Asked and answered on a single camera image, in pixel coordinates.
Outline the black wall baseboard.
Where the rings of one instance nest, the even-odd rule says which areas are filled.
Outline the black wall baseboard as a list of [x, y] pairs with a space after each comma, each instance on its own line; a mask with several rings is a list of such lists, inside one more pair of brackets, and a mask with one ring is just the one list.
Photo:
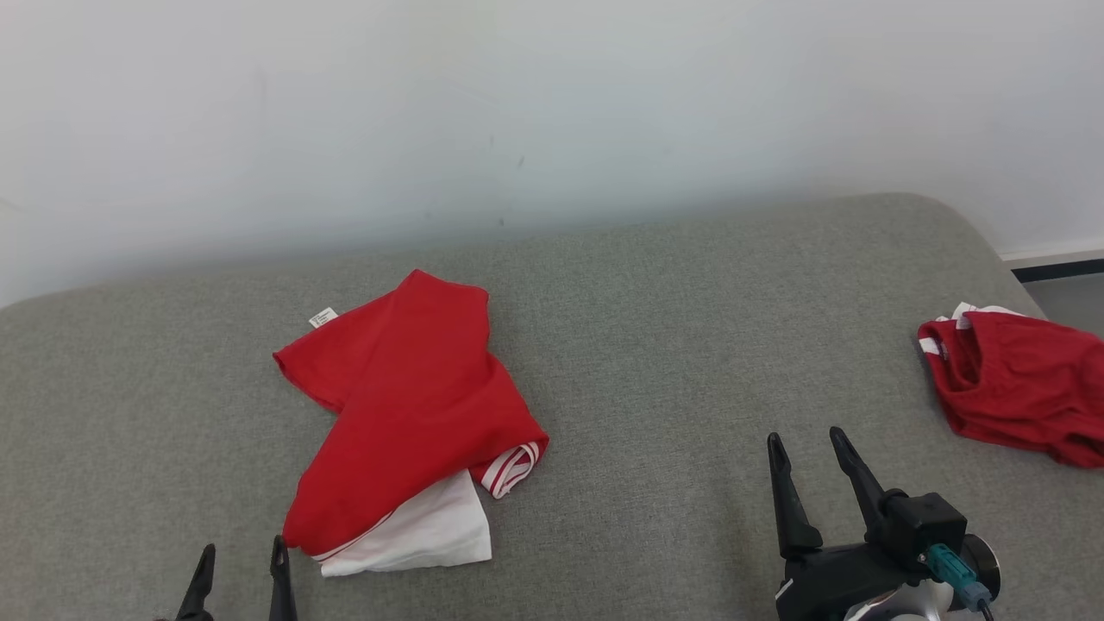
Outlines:
[[1104, 273], [1104, 257], [1013, 269], [1011, 272], [1013, 272], [1013, 276], [1020, 283], [1041, 282], [1041, 280], [1080, 278], [1080, 276]]

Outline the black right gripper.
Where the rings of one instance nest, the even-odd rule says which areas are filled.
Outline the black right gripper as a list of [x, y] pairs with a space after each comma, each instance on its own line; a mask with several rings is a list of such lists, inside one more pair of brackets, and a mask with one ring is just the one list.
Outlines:
[[[840, 427], [831, 427], [839, 467], [850, 480], [866, 525], [866, 540], [880, 540], [887, 492]], [[883, 613], [900, 587], [916, 582], [916, 552], [874, 543], [821, 548], [822, 535], [809, 523], [792, 477], [781, 434], [768, 434], [769, 485], [775, 508], [784, 581], [775, 594], [781, 621], [853, 621]]]

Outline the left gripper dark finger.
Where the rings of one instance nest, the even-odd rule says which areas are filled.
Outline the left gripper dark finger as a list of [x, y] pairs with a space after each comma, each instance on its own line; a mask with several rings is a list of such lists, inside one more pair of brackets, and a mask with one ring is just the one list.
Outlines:
[[273, 539], [270, 577], [273, 588], [268, 621], [298, 621], [298, 610], [291, 589], [291, 561], [282, 536]]
[[193, 571], [185, 589], [176, 621], [214, 621], [212, 613], [205, 608], [214, 575], [216, 575], [216, 545], [209, 543], [204, 547], [204, 552], [198, 558], [197, 570]]

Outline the grey fabric sofa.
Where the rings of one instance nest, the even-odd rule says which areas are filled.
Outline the grey fabric sofa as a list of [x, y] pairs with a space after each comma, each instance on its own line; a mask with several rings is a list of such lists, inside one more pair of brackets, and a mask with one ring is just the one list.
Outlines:
[[0, 310], [0, 621], [172, 617], [206, 543], [217, 621], [265, 618], [273, 536], [332, 415], [273, 361], [421, 269], [490, 295], [549, 456], [484, 499], [493, 559], [323, 579], [306, 621], [776, 621], [768, 448], [825, 541], [863, 534], [829, 429], [996, 550], [997, 621], [1104, 621], [1104, 472], [956, 436], [919, 324], [1038, 314], [958, 213], [871, 194], [681, 223], [174, 278]]

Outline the red T-shirt with white panel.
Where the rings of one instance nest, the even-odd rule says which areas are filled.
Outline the red T-shirt with white panel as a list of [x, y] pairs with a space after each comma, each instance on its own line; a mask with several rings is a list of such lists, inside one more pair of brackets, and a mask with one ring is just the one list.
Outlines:
[[488, 305], [484, 288], [415, 270], [273, 354], [336, 417], [282, 530], [323, 578], [492, 559], [480, 491], [503, 498], [549, 436], [490, 352]]

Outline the red shorts with white stripe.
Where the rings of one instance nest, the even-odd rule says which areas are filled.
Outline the red shorts with white stripe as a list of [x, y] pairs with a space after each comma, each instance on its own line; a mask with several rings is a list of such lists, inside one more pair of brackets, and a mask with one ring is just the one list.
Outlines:
[[1104, 339], [967, 303], [916, 339], [959, 436], [1104, 469]]

